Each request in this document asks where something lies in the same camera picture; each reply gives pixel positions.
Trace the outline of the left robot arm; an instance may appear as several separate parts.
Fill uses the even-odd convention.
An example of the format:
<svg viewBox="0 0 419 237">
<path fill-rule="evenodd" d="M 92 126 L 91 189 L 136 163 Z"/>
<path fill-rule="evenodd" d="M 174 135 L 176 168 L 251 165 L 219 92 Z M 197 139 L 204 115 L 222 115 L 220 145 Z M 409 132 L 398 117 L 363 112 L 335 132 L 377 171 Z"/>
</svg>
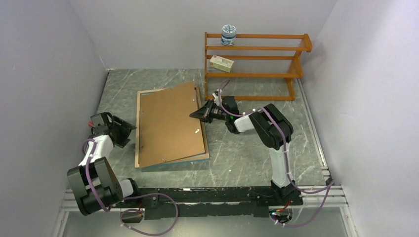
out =
<svg viewBox="0 0 419 237">
<path fill-rule="evenodd" d="M 133 179 L 118 180 L 107 158 L 115 147 L 124 148 L 135 125 L 102 112 L 88 123 L 91 134 L 82 145 L 83 160 L 67 172 L 75 201 L 82 215 L 110 211 L 120 202 L 128 207 L 140 204 L 141 193 Z"/>
</svg>

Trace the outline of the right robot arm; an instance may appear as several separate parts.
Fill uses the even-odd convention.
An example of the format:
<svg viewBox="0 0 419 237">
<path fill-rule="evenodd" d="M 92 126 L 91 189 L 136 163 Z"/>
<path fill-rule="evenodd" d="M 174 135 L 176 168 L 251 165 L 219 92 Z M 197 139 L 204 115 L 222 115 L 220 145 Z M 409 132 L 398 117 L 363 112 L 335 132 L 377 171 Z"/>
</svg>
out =
<svg viewBox="0 0 419 237">
<path fill-rule="evenodd" d="M 204 123 L 223 120 L 233 134 L 254 130 L 262 144 L 268 148 L 271 167 L 272 200 L 283 205 L 297 203 L 301 192 L 296 188 L 289 166 L 288 146 L 292 140 L 293 126 L 273 104 L 250 113 L 240 113 L 234 96 L 217 96 L 189 115 Z"/>
</svg>

